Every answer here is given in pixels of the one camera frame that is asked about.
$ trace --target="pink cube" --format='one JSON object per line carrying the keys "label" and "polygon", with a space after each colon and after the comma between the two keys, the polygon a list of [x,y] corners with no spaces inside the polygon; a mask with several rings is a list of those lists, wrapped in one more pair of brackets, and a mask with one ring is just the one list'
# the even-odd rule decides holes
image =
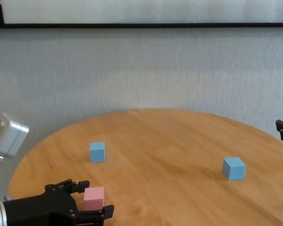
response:
{"label": "pink cube", "polygon": [[89,187],[84,194],[85,210],[101,210],[105,206],[104,187]]}

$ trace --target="white wall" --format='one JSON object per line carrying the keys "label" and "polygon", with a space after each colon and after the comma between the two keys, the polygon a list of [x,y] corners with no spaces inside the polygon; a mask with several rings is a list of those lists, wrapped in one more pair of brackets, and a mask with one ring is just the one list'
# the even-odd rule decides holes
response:
{"label": "white wall", "polygon": [[31,128],[19,156],[0,166],[0,197],[47,135],[149,107],[220,114],[279,137],[283,29],[0,30],[0,114]]}

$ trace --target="white camera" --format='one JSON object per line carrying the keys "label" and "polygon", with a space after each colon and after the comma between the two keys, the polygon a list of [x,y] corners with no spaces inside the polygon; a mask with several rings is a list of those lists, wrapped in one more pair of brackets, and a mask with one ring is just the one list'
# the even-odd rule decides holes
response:
{"label": "white camera", "polygon": [[14,117],[3,113],[0,117],[0,162],[14,157],[28,134],[29,128]]}

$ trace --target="toy block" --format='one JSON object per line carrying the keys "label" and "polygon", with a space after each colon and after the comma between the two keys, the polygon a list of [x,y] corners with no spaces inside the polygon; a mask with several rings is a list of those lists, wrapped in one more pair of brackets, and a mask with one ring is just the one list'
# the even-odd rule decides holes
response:
{"label": "toy block", "polygon": [[106,161],[105,143],[91,143],[90,144],[90,161],[103,162]]}
{"label": "toy block", "polygon": [[104,187],[89,187],[84,193],[85,210],[101,210],[105,206]]}
{"label": "toy block", "polygon": [[239,157],[225,158],[222,172],[228,180],[241,180],[245,175],[245,164]]}

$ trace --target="round wooden table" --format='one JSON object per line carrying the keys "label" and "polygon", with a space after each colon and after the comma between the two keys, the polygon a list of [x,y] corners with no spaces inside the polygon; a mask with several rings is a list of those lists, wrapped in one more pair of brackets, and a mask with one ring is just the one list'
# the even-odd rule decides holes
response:
{"label": "round wooden table", "polygon": [[[93,142],[105,142],[106,162],[90,163]],[[228,181],[223,159],[235,156],[245,179]],[[68,178],[105,187],[115,205],[107,226],[283,226],[283,143],[216,115],[157,109],[81,121],[40,142],[9,191],[37,195]],[[83,194],[73,196],[82,209]]]}

